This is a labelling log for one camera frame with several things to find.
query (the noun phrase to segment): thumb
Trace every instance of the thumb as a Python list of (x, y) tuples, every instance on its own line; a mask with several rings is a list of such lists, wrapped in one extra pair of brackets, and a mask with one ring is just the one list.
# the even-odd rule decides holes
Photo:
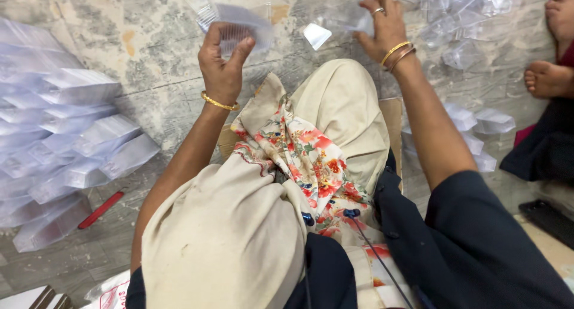
[(364, 32), (355, 31), (353, 33), (353, 37), (359, 41), (361, 47), (363, 47), (367, 53), (369, 53), (375, 47), (375, 40)]
[(229, 63), (237, 68), (243, 68), (245, 60), (247, 60), (251, 50), (255, 47), (255, 39), (252, 37), (247, 37), (235, 46), (233, 52), (231, 53), (231, 58), (229, 58)]

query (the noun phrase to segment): beige trousers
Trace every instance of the beige trousers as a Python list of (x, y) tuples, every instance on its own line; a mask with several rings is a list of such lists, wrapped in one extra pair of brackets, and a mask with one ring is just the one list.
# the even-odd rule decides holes
[[(280, 96), (283, 87), (273, 79), (270, 75), (257, 98)], [(291, 100), (295, 116), (337, 144), (351, 179), (372, 192), (389, 137), (367, 71), (353, 60), (328, 62)], [(258, 108), (258, 118), (274, 112), (270, 106)], [(142, 237), (148, 309), (283, 308), (302, 276), (307, 227), (301, 211), (308, 212), (309, 205), (294, 181), (273, 181), (261, 166), (233, 153), (160, 206)], [(355, 268), (359, 307), (384, 307), (365, 252), (343, 246)]]

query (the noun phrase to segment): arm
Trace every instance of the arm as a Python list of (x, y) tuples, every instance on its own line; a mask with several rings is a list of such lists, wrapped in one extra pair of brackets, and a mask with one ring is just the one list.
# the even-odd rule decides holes
[[(205, 35), (198, 54), (199, 67), (207, 95), (221, 104), (233, 106), (241, 92), (243, 64), (255, 46), (255, 41), (251, 37), (245, 38), (237, 45), (227, 62), (221, 58), (219, 47), (220, 30), (223, 27), (225, 24), (213, 23)], [(177, 188), (209, 165), (219, 132), (228, 115), (229, 111), (226, 109), (210, 103), (204, 105), (190, 133), (143, 201), (132, 242), (132, 273), (141, 265), (142, 234), (147, 223)]]
[[(393, 47), (406, 41), (402, 5), (394, 0), (365, 0), (361, 6), (375, 13), (375, 38), (359, 32), (355, 37), (367, 54), (381, 62)], [(397, 58), (393, 53), (389, 61)], [(402, 91), (413, 139), (422, 169), (433, 190), (443, 180), (464, 170), (477, 170), (468, 146), (442, 107), (439, 97), (422, 72), (418, 58), (410, 53), (393, 70)]]

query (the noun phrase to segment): bangle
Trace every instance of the bangle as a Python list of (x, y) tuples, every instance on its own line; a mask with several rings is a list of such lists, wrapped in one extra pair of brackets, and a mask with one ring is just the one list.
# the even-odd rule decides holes
[(391, 68), (389, 69), (389, 72), (393, 72), (394, 67), (398, 64), (398, 62), (401, 61), (401, 59), (403, 59), (406, 55), (408, 55), (409, 53), (416, 53), (417, 49), (414, 48), (413, 45), (410, 46), (409, 49), (404, 50), (403, 52), (401, 52), (401, 56), (398, 57), (397, 60), (395, 60), (395, 62), (391, 65)]
[(223, 104), (216, 102), (216, 101), (212, 100), (211, 98), (207, 97), (207, 92), (205, 92), (205, 91), (202, 91), (201, 98), (206, 100), (208, 103), (211, 103), (217, 107), (221, 107), (221, 108), (228, 110), (228, 111), (237, 111), (239, 109), (239, 103), (238, 102), (235, 102), (235, 104), (233, 106), (223, 105)]
[(405, 41), (403, 43), (400, 43), (398, 45), (396, 45), (396, 47), (394, 47), (393, 49), (391, 49), (387, 55), (383, 58), (383, 61), (381, 62), (381, 67), (385, 67), (384, 63), (387, 61), (387, 59), (393, 54), (393, 52), (397, 51), (397, 49), (401, 48), (404, 45), (408, 45), (410, 44), (410, 41)]

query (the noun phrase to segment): red handle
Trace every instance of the red handle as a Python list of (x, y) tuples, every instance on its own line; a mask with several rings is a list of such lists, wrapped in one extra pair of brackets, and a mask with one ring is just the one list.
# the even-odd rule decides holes
[(105, 203), (103, 203), (100, 207), (97, 208), (97, 210), (95, 210), (90, 216), (88, 216), (88, 218), (86, 218), (82, 223), (80, 223), (80, 225), (77, 226), (78, 229), (85, 229), (90, 227), (90, 225), (92, 225), (93, 223), (96, 222), (96, 220), (104, 215), (104, 212), (106, 212), (108, 209), (110, 209), (110, 207), (115, 204), (116, 202), (118, 202), (118, 200), (123, 197), (124, 193), (121, 191), (116, 192), (115, 194), (113, 194), (110, 198), (108, 198), (108, 200), (106, 200)]

